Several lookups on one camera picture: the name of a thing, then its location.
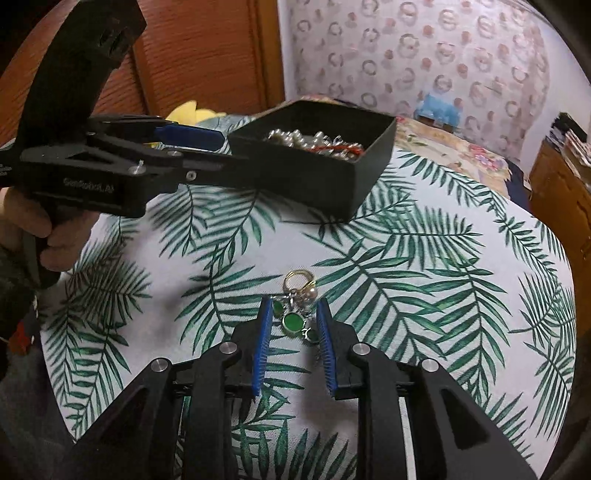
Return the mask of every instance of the keychain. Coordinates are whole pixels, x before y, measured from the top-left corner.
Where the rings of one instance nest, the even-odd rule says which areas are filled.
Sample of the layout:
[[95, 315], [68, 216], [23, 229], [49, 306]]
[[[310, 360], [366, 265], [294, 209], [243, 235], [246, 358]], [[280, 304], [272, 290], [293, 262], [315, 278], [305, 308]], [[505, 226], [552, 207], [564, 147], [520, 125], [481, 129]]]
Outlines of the keychain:
[[[306, 283], [300, 288], [291, 287], [290, 280], [293, 277], [304, 277]], [[310, 271], [292, 270], [285, 276], [283, 295], [273, 298], [273, 314], [275, 318], [281, 319], [281, 326], [287, 335], [301, 335], [308, 343], [318, 343], [318, 334], [309, 325], [309, 322], [314, 321], [312, 307], [317, 296], [316, 279]]]

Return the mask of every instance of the patterned wallpaper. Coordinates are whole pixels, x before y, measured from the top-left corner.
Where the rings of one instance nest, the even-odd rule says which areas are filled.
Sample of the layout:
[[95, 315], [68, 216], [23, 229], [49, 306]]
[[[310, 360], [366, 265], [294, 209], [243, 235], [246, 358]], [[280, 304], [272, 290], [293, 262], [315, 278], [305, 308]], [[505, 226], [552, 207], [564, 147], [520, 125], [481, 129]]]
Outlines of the patterned wallpaper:
[[288, 0], [299, 94], [411, 116], [426, 95], [465, 138], [519, 157], [550, 66], [538, 20], [510, 0]]

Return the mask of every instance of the blue object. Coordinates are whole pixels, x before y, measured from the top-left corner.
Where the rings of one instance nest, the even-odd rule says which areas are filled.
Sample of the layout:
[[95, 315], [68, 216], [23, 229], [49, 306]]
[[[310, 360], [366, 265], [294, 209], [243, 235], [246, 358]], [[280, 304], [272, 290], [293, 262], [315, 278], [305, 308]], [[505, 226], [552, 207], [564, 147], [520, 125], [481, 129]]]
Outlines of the blue object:
[[511, 171], [511, 179], [505, 182], [505, 185], [507, 185], [507, 193], [509, 194], [509, 198], [513, 203], [519, 205], [526, 212], [531, 213], [530, 200], [528, 198], [527, 192], [525, 191], [525, 187], [523, 186], [523, 172], [511, 160], [506, 159], [506, 161], [507, 166]]
[[261, 331], [256, 343], [252, 366], [252, 392], [256, 397], [261, 394], [261, 387], [267, 369], [269, 343], [271, 342], [271, 327], [273, 326], [273, 300], [263, 297], [257, 318], [261, 321]]
[[329, 327], [326, 323], [326, 309], [328, 302], [321, 299], [316, 306], [316, 328], [318, 328], [318, 337], [320, 341], [320, 356], [324, 365], [324, 377], [326, 379], [326, 388], [329, 389], [330, 396], [335, 396], [336, 391], [336, 356], [332, 346]]
[[431, 94], [425, 97], [423, 104], [415, 110], [414, 116], [415, 118], [426, 116], [454, 128], [460, 124], [460, 111], [451, 103], [444, 102]]
[[220, 131], [188, 125], [165, 125], [158, 127], [155, 133], [164, 145], [199, 148], [211, 152], [222, 148], [226, 141], [226, 137]]

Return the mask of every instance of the gold ring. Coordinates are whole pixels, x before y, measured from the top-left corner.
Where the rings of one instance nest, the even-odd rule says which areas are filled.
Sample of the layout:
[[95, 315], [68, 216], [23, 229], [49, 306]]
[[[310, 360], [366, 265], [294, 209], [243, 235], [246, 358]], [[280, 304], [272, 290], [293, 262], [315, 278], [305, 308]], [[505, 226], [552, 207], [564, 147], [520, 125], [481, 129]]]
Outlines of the gold ring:
[[[302, 288], [290, 288], [290, 286], [287, 284], [288, 280], [292, 277], [298, 276], [304, 277], [307, 280], [307, 282], [304, 284]], [[314, 278], [314, 275], [312, 274], [312, 272], [305, 270], [303, 268], [299, 270], [290, 271], [283, 279], [283, 292], [285, 294], [288, 294], [291, 291], [295, 291], [296, 293], [301, 294], [302, 292], [308, 291], [315, 286], [316, 279]]]

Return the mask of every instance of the screw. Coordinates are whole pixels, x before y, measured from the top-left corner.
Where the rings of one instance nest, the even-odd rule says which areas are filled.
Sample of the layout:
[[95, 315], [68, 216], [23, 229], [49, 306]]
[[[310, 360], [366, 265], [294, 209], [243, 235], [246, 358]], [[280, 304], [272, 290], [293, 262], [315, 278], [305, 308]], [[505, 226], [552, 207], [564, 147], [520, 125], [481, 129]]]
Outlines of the screw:
[[156, 360], [152, 360], [150, 368], [153, 372], [164, 372], [164, 370], [168, 368], [168, 360], [165, 358], [157, 358]]
[[141, 175], [142, 173], [145, 173], [146, 167], [144, 167], [144, 161], [140, 160], [135, 167], [130, 167], [127, 171], [132, 175]]
[[368, 353], [370, 353], [371, 348], [367, 343], [356, 343], [355, 345], [353, 345], [353, 351], [357, 355], [367, 355]]
[[436, 360], [433, 360], [432, 358], [426, 358], [425, 360], [423, 360], [421, 362], [421, 367], [423, 367], [423, 370], [426, 370], [427, 372], [431, 373], [439, 370], [439, 364]]
[[234, 353], [236, 350], [238, 350], [238, 346], [234, 342], [223, 342], [220, 344], [221, 353], [225, 353], [226, 355], [230, 355], [230, 353]]

